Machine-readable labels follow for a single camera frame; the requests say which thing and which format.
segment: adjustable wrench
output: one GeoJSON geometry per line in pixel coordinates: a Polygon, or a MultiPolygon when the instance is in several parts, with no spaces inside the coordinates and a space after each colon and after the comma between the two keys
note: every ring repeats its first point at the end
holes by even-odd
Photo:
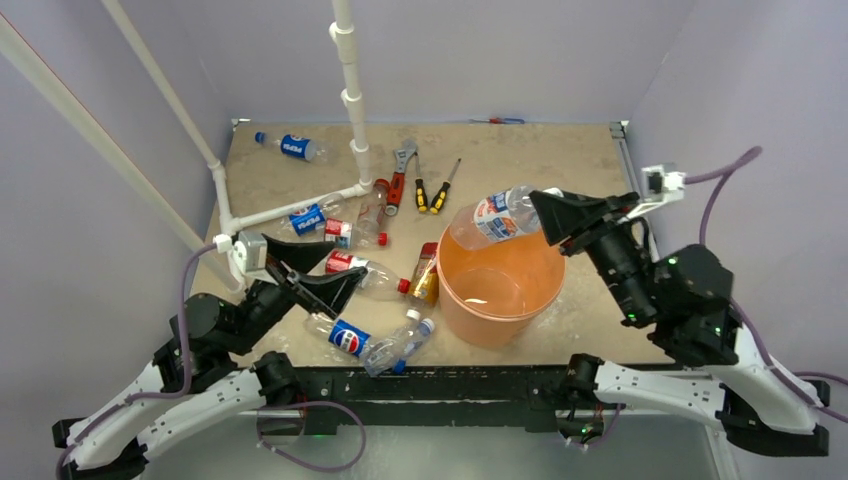
{"type": "Polygon", "coordinates": [[[392,175],[392,183],[389,187],[389,196],[386,199],[386,215],[397,215],[397,209],[400,205],[400,197],[403,195],[403,182],[406,178],[406,164],[418,152],[418,145],[415,140],[407,138],[401,144],[401,147],[395,150],[395,173],[392,175]]]}

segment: plastic bottle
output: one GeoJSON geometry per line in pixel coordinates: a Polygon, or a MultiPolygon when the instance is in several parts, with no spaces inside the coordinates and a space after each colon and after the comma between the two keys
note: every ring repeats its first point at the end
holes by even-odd
{"type": "Polygon", "coordinates": [[[400,278],[381,263],[367,258],[354,257],[339,250],[330,252],[324,265],[326,273],[344,272],[355,267],[365,267],[368,274],[359,282],[360,294],[374,300],[396,300],[409,291],[409,280],[400,278]]]}
{"type": "Polygon", "coordinates": [[[389,182],[379,179],[374,182],[374,189],[366,195],[359,207],[359,217],[356,224],[341,220],[327,219],[324,240],[334,241],[339,248],[353,247],[385,247],[389,244],[389,236],[380,232],[383,217],[386,213],[386,197],[389,193],[389,182]]]}
{"type": "Polygon", "coordinates": [[[253,139],[272,152],[281,152],[304,162],[326,164],[330,161],[328,145],[318,140],[297,135],[280,137],[269,132],[256,132],[253,139]]]}
{"type": "Polygon", "coordinates": [[[324,236],[327,218],[339,218],[346,210],[345,198],[340,193],[331,193],[312,205],[300,209],[280,222],[282,236],[300,241],[319,241],[324,236]]]}
{"type": "Polygon", "coordinates": [[[390,369],[394,369],[395,373],[402,372],[406,360],[430,338],[435,327],[432,320],[425,318],[415,325],[398,328],[374,343],[362,357],[365,371],[372,377],[390,369]]]}
{"type": "Polygon", "coordinates": [[[306,316],[303,326],[316,337],[327,340],[341,351],[355,357],[366,355],[371,350],[371,335],[341,318],[333,320],[323,313],[310,313],[306,316]]]}
{"type": "MultiPolygon", "coordinates": [[[[538,232],[541,223],[528,197],[533,190],[532,185],[516,185],[463,207],[451,222],[451,237],[466,250],[479,250],[538,232]]],[[[562,195],[558,188],[544,191],[562,195]]]]}
{"type": "Polygon", "coordinates": [[[409,293],[406,295],[409,304],[406,317],[410,320],[421,320],[421,317],[428,316],[436,306],[436,300],[439,298],[439,276],[436,274],[438,247],[436,242],[427,242],[421,246],[418,264],[415,266],[409,293]]]}

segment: beige tiled floor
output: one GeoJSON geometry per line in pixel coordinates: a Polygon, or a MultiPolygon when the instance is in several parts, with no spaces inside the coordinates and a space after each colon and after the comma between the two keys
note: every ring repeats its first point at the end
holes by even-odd
{"type": "MultiPolygon", "coordinates": [[[[293,201],[352,185],[358,178],[348,148],[348,126],[265,125],[262,130],[290,132],[320,138],[332,145],[336,163],[308,165],[261,150],[253,141],[258,125],[239,127],[227,163],[228,190],[233,214],[249,215],[293,201]]],[[[386,231],[391,246],[382,251],[360,252],[409,276],[421,244],[437,241],[456,211],[499,189],[517,183],[603,196],[626,190],[609,130],[605,125],[371,125],[375,177],[390,178],[392,150],[412,137],[419,145],[421,169],[430,192],[435,192],[457,158],[462,166],[454,178],[450,198],[439,216],[422,215],[412,198],[414,167],[407,172],[406,191],[397,216],[386,231]]],[[[347,218],[355,218],[359,200],[350,201],[347,218]]],[[[207,240],[219,232],[213,212],[207,240]]],[[[253,229],[279,234],[279,221],[253,229]]],[[[205,269],[198,270],[194,291],[212,292],[232,300],[205,269]]],[[[377,336],[389,333],[407,320],[398,303],[354,298],[342,317],[377,336]]],[[[301,326],[304,312],[293,309],[265,336],[247,364],[269,350],[281,350],[297,365],[354,365],[356,359],[335,350],[328,342],[308,335],[301,326]]],[[[573,353],[590,353],[616,362],[667,362],[669,359],[645,339],[645,331],[619,324],[621,313],[592,263],[585,255],[567,260],[566,281],[554,304],[539,315],[511,345],[487,350],[471,346],[446,328],[437,310],[437,330],[414,357],[417,365],[491,365],[566,363],[573,353]]]]}

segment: wire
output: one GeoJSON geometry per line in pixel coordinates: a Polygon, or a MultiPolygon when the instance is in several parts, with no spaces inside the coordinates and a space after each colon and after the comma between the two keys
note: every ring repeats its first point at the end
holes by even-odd
{"type": "MultiPolygon", "coordinates": [[[[753,147],[744,154],[742,154],[741,157],[739,157],[735,162],[731,163],[730,165],[727,165],[725,167],[719,168],[718,170],[714,170],[703,175],[695,175],[686,178],[685,183],[687,185],[694,185],[697,183],[706,182],[708,180],[713,180],[715,178],[718,178],[719,176],[721,177],[719,182],[713,188],[713,192],[712,194],[710,194],[710,198],[709,200],[707,200],[707,205],[704,207],[704,213],[701,216],[701,225],[698,231],[698,242],[701,245],[707,244],[707,225],[709,224],[710,215],[713,211],[713,206],[715,205],[715,202],[718,199],[718,194],[721,193],[721,189],[724,188],[724,185],[727,183],[727,181],[730,179],[730,177],[736,170],[751,163],[751,161],[759,157],[762,152],[762,147],[753,147]]],[[[766,364],[771,373],[774,374],[774,376],[777,377],[777,379],[780,380],[780,382],[785,385],[786,388],[788,388],[795,395],[804,400],[804,402],[806,402],[809,406],[817,408],[826,415],[829,415],[839,421],[848,423],[848,417],[846,417],[845,415],[834,412],[833,410],[827,407],[819,407],[817,405],[817,399],[814,399],[813,397],[808,395],[807,392],[802,390],[801,387],[799,387],[779,368],[777,368],[777,366],[774,364],[774,360],[772,360],[771,355],[769,355],[768,350],[766,349],[765,342],[763,341],[756,327],[754,327],[754,324],[753,322],[751,322],[751,319],[748,317],[745,311],[742,310],[742,307],[739,305],[739,303],[736,302],[735,299],[731,298],[730,304],[733,306],[733,309],[736,310],[736,312],[739,314],[739,318],[742,324],[745,325],[745,327],[747,327],[748,330],[751,332],[751,337],[754,339],[754,344],[757,347],[757,351],[759,352],[760,357],[762,357],[763,362],[766,364]]]]}
{"type": "Polygon", "coordinates": [[[341,410],[342,412],[346,413],[350,418],[353,419],[354,422],[356,422],[356,425],[359,427],[359,433],[360,433],[360,436],[362,438],[362,442],[359,444],[359,451],[356,452],[356,455],[353,457],[352,460],[350,460],[349,462],[347,462],[343,465],[338,465],[338,466],[334,466],[334,467],[323,467],[321,465],[315,465],[314,463],[310,463],[310,462],[307,462],[306,460],[295,457],[294,455],[292,455],[288,452],[284,452],[284,451],[278,449],[277,447],[271,445],[270,443],[268,443],[265,440],[265,437],[262,436],[262,430],[259,428],[258,419],[257,419],[257,422],[256,422],[256,438],[259,439],[259,444],[257,446],[262,446],[262,447],[270,450],[271,452],[276,453],[277,455],[279,455],[279,456],[281,456],[281,457],[283,457],[287,460],[290,460],[290,461],[296,463],[297,465],[300,465],[301,467],[308,468],[309,470],[314,470],[316,472],[336,473],[336,472],[341,472],[342,470],[347,470],[348,468],[355,465],[356,462],[358,462],[359,459],[362,458],[362,454],[365,453],[366,434],[365,434],[365,425],[362,423],[362,420],[355,413],[353,413],[353,410],[345,407],[344,405],[342,405],[340,403],[316,400],[316,401],[311,401],[311,402],[293,403],[291,405],[286,405],[284,407],[263,407],[263,408],[260,408],[259,411],[262,411],[262,410],[297,410],[297,409],[301,409],[301,408],[305,409],[305,408],[308,408],[308,407],[335,408],[337,410],[341,410]]]}
{"type": "Polygon", "coordinates": [[[684,185],[695,185],[698,183],[715,180],[718,177],[721,177],[728,173],[733,173],[736,170],[739,170],[745,165],[751,163],[751,161],[759,157],[761,153],[763,153],[763,147],[751,147],[750,149],[748,149],[747,152],[743,153],[741,157],[739,157],[735,162],[731,163],[730,165],[726,165],[724,167],[719,168],[718,170],[713,170],[712,172],[708,172],[703,175],[692,175],[690,177],[686,177],[683,180],[683,183],[684,185]]]}
{"type": "Polygon", "coordinates": [[[179,301],[177,305],[177,326],[178,326],[178,336],[180,339],[180,352],[182,354],[182,367],[183,367],[183,382],[182,387],[176,392],[170,393],[162,393],[162,392],[139,392],[128,395],[123,403],[116,403],[112,405],[108,409],[106,409],[103,413],[98,415],[94,420],[91,420],[85,428],[80,431],[79,435],[73,438],[73,442],[68,442],[68,446],[62,450],[62,454],[59,456],[59,460],[56,462],[56,478],[57,480],[62,479],[62,468],[65,466],[65,462],[68,457],[77,448],[77,445],[80,444],[90,433],[92,430],[100,426],[106,419],[114,415],[116,412],[121,410],[124,407],[131,405],[136,400],[143,400],[145,398],[156,398],[156,399],[165,399],[165,400],[174,400],[178,399],[184,395],[186,395],[189,390],[191,390],[191,355],[189,349],[188,342],[188,320],[186,318],[186,309],[185,309],[185,290],[186,290],[186,282],[188,281],[188,274],[191,271],[194,263],[197,262],[200,257],[212,250],[215,250],[216,246],[206,245],[200,248],[198,251],[194,252],[191,257],[186,261],[185,266],[183,267],[182,275],[180,276],[180,284],[179,284],[179,292],[177,292],[177,300],[179,301]]]}

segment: purple wall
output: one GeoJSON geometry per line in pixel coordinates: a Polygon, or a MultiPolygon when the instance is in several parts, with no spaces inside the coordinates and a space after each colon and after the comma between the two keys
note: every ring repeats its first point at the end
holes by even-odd
{"type": "MultiPolygon", "coordinates": [[[[347,121],[329,0],[172,2],[230,116],[347,121]]],[[[352,3],[369,121],[607,122],[633,113],[695,2],[352,3]]]]}
{"type": "MultiPolygon", "coordinates": [[[[204,234],[203,159],[100,2],[0,9],[204,234]]],[[[189,252],[2,55],[0,91],[0,476],[46,479],[51,425],[95,411],[168,338],[189,252]]],[[[223,154],[228,120],[214,105],[204,115],[223,128],[201,128],[223,154]]]]}
{"type": "MultiPolygon", "coordinates": [[[[28,0],[5,2],[3,14],[56,71],[80,101],[104,125],[166,200],[201,235],[214,204],[212,179],[199,151],[150,79],[101,3],[28,0]]],[[[215,153],[226,156],[229,123],[222,103],[187,37],[171,26],[170,16],[154,5],[133,4],[139,29],[151,32],[156,19],[163,28],[148,35],[151,50],[167,69],[175,89],[215,153]]]]}
{"type": "MultiPolygon", "coordinates": [[[[845,222],[848,3],[699,2],[628,130],[639,166],[703,173],[753,145],[763,155],[727,183],[707,243],[736,274],[735,295],[772,354],[793,370],[848,372],[845,222]]],[[[652,219],[661,250],[696,241],[710,186],[652,219]]],[[[848,409],[834,387],[837,407],[848,409]]],[[[844,478],[848,430],[831,457],[741,453],[742,478],[844,478]]]]}

